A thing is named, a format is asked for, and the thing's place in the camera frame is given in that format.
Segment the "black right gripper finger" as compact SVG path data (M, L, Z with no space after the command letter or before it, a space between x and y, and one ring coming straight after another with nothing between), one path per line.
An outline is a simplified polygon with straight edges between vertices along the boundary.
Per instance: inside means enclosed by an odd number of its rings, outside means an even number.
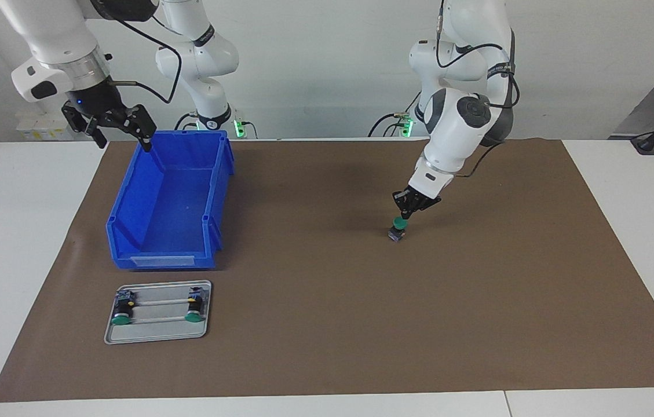
M86 120L83 114L70 103L64 103L62 114L64 114L65 121L67 121L72 131L90 137L96 143L97 147L101 149L106 148L107 138L99 127L97 127L96 117L91 116L89 120Z
M157 126L143 105L109 110L106 113L106 126L136 138L142 151L152 150L151 140Z

